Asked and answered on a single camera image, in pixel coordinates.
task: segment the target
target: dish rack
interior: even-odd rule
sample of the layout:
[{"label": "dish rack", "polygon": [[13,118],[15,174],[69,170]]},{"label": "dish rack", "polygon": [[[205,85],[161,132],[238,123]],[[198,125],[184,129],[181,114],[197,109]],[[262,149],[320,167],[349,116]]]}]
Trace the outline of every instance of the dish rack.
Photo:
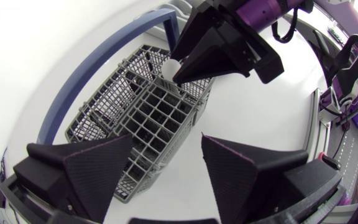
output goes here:
[{"label": "dish rack", "polygon": [[182,84],[160,74],[169,51],[143,45],[106,79],[67,128],[68,142],[131,133],[133,148],[115,197],[149,189],[203,113],[213,79]]}]

